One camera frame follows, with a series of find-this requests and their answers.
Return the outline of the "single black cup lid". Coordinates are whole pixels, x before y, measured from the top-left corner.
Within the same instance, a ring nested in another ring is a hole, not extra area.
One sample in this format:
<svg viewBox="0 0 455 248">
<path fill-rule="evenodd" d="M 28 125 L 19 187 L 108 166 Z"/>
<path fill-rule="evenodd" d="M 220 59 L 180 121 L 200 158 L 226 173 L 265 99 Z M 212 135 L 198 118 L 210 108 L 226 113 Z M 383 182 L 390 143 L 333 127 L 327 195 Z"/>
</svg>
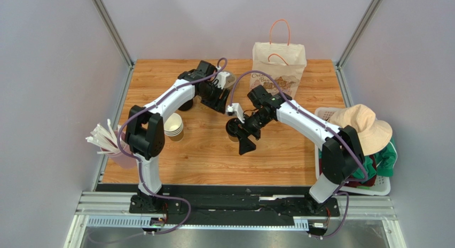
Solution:
<svg viewBox="0 0 455 248">
<path fill-rule="evenodd" d="M 242 130 L 242 122 L 238 118 L 230 119 L 225 126 L 226 132 L 231 137 L 238 137 Z"/>
</svg>

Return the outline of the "stack of paper cups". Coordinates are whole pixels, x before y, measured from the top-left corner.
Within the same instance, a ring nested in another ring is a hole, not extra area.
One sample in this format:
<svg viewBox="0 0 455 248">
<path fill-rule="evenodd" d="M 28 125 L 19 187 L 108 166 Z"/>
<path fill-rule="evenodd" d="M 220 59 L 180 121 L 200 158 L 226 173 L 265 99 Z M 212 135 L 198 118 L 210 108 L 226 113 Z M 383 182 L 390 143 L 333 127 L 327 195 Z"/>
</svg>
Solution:
<svg viewBox="0 0 455 248">
<path fill-rule="evenodd" d="M 164 123 L 164 134 L 174 142 L 184 137 L 183 120 L 177 113 L 173 113 Z"/>
</svg>

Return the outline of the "paper takeout bag orange handles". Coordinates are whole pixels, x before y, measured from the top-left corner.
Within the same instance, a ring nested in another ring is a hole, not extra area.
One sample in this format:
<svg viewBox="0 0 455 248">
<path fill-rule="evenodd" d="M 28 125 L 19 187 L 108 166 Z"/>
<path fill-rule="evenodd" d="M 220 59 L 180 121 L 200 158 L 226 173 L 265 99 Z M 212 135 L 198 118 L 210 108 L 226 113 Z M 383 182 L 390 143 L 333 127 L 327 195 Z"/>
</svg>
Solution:
<svg viewBox="0 0 455 248">
<path fill-rule="evenodd" d="M 261 73 L 252 73 L 249 88 L 262 85 L 267 92 L 277 94 L 280 88 L 285 94 L 295 97 L 304 69 L 307 66 L 305 47 L 291 43 L 291 33 L 285 43 L 272 41 L 272 30 L 276 23 L 283 21 L 290 29 L 285 19 L 272 24 L 268 42 L 256 42 L 253 46 L 252 69 Z"/>
</svg>

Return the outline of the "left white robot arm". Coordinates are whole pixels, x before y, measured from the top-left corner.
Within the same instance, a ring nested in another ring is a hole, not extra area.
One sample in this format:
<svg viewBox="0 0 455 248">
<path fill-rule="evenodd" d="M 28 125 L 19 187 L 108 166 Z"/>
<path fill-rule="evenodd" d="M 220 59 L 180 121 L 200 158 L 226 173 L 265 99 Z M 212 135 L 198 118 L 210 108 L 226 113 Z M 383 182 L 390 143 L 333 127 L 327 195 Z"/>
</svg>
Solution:
<svg viewBox="0 0 455 248">
<path fill-rule="evenodd" d="M 230 89 L 236 81 L 234 74 L 223 66 L 200 61 L 197 68 L 181 73 L 174 84 L 159 98 L 141 107 L 133 106 L 120 131 L 129 147 L 121 149 L 125 156 L 136 160 L 140 183 L 131 198 L 133 213 L 160 213 L 168 197 L 163 196 L 159 174 L 159 154 L 164 148 L 164 123 L 176 111 L 187 111 L 196 96 L 206 107 L 225 112 Z"/>
</svg>

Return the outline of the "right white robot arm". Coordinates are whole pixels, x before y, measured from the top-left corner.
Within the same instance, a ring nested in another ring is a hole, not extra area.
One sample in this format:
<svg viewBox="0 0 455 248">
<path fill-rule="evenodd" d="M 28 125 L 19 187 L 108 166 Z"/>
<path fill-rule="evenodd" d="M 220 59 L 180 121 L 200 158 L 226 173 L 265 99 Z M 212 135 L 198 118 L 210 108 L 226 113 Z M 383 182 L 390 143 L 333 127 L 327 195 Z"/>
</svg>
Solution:
<svg viewBox="0 0 455 248">
<path fill-rule="evenodd" d="M 322 174 L 309 191 L 309 201 L 314 205 L 324 204 L 363 166 L 363 149 L 353 127 L 340 127 L 322 120 L 283 92 L 272 95 L 262 85 L 251 90 L 247 96 L 256 108 L 251 115 L 245 115 L 238 103 L 230 103 L 226 107 L 227 115 L 236 116 L 226 125 L 226 130 L 239 140 L 239 153 L 254 151 L 256 145 L 249 137 L 259 140 L 261 129 L 272 120 L 304 135 L 322 153 Z"/>
</svg>

